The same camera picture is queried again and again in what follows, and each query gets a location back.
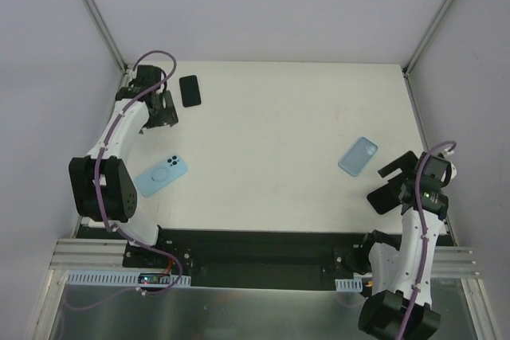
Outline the black cased phone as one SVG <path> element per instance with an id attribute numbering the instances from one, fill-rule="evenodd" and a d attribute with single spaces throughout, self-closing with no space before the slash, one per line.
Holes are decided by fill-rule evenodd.
<path id="1" fill-rule="evenodd" d="M 384 215 L 401 205 L 401 188 L 386 184 L 367 195 L 367 201 L 378 215 Z"/>

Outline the black smartphone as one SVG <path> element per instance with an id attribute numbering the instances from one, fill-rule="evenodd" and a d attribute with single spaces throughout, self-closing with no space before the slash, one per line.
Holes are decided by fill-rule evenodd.
<path id="1" fill-rule="evenodd" d="M 179 87 L 183 107 L 195 107 L 202 104 L 202 97 L 196 75 L 184 76 L 179 79 Z"/>

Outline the light blue phone case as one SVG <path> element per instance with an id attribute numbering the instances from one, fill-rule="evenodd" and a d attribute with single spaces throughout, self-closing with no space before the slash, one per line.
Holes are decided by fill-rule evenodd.
<path id="1" fill-rule="evenodd" d="M 358 177 L 378 149 L 378 145 L 366 137 L 359 137 L 341 157 L 338 166 L 352 177 Z"/>

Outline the light blue cased phone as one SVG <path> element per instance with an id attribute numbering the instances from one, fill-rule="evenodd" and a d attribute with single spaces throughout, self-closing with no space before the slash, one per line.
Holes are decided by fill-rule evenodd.
<path id="1" fill-rule="evenodd" d="M 182 177 L 188 171 L 187 164 L 177 154 L 145 170 L 135 178 L 135 187 L 143 197 L 150 197 Z"/>

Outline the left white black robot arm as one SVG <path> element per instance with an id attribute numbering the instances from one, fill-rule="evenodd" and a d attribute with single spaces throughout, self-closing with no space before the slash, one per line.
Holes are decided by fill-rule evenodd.
<path id="1" fill-rule="evenodd" d="M 187 166 L 179 155 L 171 154 L 132 177 L 126 161 L 139 133 L 173 127 L 179 121 L 165 76 L 157 66 L 140 65 L 116 93 L 113 115 L 97 144 L 69 163 L 77 213 L 120 230 L 132 243 L 143 243 L 140 256 L 153 268 L 167 262 L 169 250 L 158 241 L 159 227 L 144 216 L 139 199 L 168 186 L 187 172 Z"/>

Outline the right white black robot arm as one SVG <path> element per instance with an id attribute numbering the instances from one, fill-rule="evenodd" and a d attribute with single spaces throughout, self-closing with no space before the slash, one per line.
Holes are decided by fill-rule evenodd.
<path id="1" fill-rule="evenodd" d="M 381 231 L 368 233 L 342 265 L 350 272 L 371 273 L 371 295 L 361 309 L 358 328 L 376 339 L 428 339 L 441 316 L 432 309 L 430 278 L 434 252 L 449 209 L 443 189 L 454 177 L 444 153 L 408 151 L 379 170 L 387 184 L 367 195 L 383 215 L 399 208 L 400 240 Z"/>

